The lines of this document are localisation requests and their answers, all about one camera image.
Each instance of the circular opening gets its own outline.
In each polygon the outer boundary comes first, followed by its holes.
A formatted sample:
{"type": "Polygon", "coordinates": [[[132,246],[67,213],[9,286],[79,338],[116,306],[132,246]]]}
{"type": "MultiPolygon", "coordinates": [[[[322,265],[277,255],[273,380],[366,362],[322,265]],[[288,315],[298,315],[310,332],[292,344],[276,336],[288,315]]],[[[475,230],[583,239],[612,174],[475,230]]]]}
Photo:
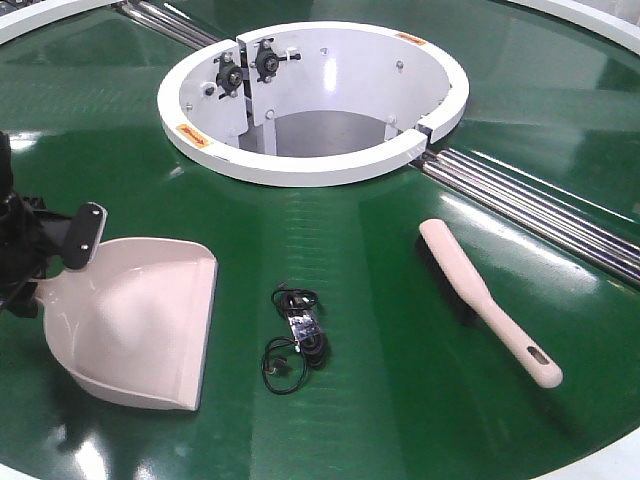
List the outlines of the circular opening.
{"type": "Polygon", "coordinates": [[[462,68],[370,25],[268,27],[202,49],[160,87],[165,130],[193,160],[280,186],[350,183],[420,155],[459,121],[462,68]]]}
{"type": "MultiPolygon", "coordinates": [[[[240,135],[239,147],[260,152],[259,129],[249,126],[240,135]]],[[[275,119],[278,156],[326,157],[356,152],[379,145],[384,140],[385,124],[357,113],[317,111],[292,113],[275,119]]]]}

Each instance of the black cable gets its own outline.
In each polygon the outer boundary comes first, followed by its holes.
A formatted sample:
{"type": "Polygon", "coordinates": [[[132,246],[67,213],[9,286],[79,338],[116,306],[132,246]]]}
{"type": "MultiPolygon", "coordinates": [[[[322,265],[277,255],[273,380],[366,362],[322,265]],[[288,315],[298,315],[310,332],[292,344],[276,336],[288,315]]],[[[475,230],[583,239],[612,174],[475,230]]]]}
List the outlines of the black cable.
{"type": "Polygon", "coordinates": [[[327,337],[318,325],[312,308],[318,304],[318,294],[313,290],[301,288],[279,287],[271,294],[271,302],[278,313],[287,320],[294,338],[275,337],[267,343],[262,356],[262,379],[269,391],[277,395],[286,395],[298,390],[306,381],[309,368],[320,369],[326,363],[329,351],[327,337]],[[282,357],[272,357],[274,351],[295,347],[302,357],[302,373],[298,381],[291,387],[284,389],[275,388],[269,381],[269,375],[278,372],[286,363],[282,357]]]}
{"type": "Polygon", "coordinates": [[[292,338],[275,337],[269,340],[269,343],[267,343],[267,346],[264,348],[264,355],[262,356],[262,380],[271,393],[275,393],[276,395],[288,395],[289,393],[293,393],[298,390],[306,381],[309,367],[307,366],[305,355],[302,352],[299,352],[302,356],[302,373],[300,374],[300,377],[295,384],[287,388],[276,388],[271,384],[271,381],[269,380],[269,375],[273,375],[273,373],[275,373],[275,368],[271,362],[271,354],[281,348],[295,345],[296,342],[292,338]]]}

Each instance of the brush handle hole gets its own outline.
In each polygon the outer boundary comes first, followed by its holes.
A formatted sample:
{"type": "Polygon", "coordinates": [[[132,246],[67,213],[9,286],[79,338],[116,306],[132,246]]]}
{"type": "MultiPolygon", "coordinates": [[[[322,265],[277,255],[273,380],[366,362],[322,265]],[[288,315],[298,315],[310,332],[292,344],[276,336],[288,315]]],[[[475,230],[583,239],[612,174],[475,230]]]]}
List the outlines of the brush handle hole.
{"type": "Polygon", "coordinates": [[[527,347],[527,352],[529,352],[540,365],[549,365],[547,357],[545,357],[536,347],[527,347]]]}

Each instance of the dustpan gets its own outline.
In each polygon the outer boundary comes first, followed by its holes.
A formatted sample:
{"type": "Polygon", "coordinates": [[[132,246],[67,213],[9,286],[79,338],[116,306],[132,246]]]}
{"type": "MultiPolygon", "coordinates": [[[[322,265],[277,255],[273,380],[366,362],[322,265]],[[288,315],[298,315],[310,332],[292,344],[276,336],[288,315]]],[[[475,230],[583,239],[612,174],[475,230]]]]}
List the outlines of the dustpan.
{"type": "Polygon", "coordinates": [[[213,254],[197,243],[101,243],[83,270],[38,285],[49,348],[98,398],[196,410],[216,271],[213,254]]]}

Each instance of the black object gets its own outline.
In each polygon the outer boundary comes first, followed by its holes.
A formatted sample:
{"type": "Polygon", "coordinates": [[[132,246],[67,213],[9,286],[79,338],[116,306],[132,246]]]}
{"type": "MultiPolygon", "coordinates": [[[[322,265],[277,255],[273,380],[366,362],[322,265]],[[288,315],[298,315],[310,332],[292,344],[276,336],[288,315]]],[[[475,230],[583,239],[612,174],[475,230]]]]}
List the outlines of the black object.
{"type": "Polygon", "coordinates": [[[267,343],[262,356],[262,379],[266,387],[277,395],[286,395],[298,390],[306,381],[309,368],[321,369],[325,366],[329,353],[327,336],[318,324],[313,307],[318,303],[318,295],[312,290],[279,287],[271,295],[271,301],[278,313],[289,323],[293,338],[275,337],[267,343]],[[302,372],[298,380],[287,388],[276,388],[270,375],[287,374],[291,368],[283,356],[273,356],[275,351],[294,347],[302,357],[302,372]]]}
{"type": "Polygon", "coordinates": [[[104,225],[105,211],[94,203],[74,217],[47,210],[41,197],[19,195],[13,188],[9,136],[0,132],[0,313],[34,317],[36,282],[44,278],[53,256],[71,269],[91,259],[104,225]]]}
{"type": "Polygon", "coordinates": [[[431,274],[431,277],[438,287],[440,296],[449,305],[458,322],[469,327],[476,325],[478,323],[478,314],[458,295],[458,292],[455,291],[449,280],[447,280],[446,275],[433,256],[433,253],[431,253],[431,250],[429,250],[427,242],[422,238],[422,235],[418,235],[415,243],[415,251],[422,261],[422,264],[431,274]]]}
{"type": "Polygon", "coordinates": [[[256,54],[256,70],[258,70],[258,82],[269,83],[276,76],[280,62],[287,60],[302,60],[302,55],[296,53],[289,57],[278,56],[271,48],[273,38],[265,38],[258,45],[256,54]]]}
{"type": "Polygon", "coordinates": [[[242,68],[236,65],[228,53],[223,53],[216,61],[220,62],[216,83],[224,90],[224,93],[219,98],[235,96],[237,94],[236,90],[242,85],[242,68]]]}

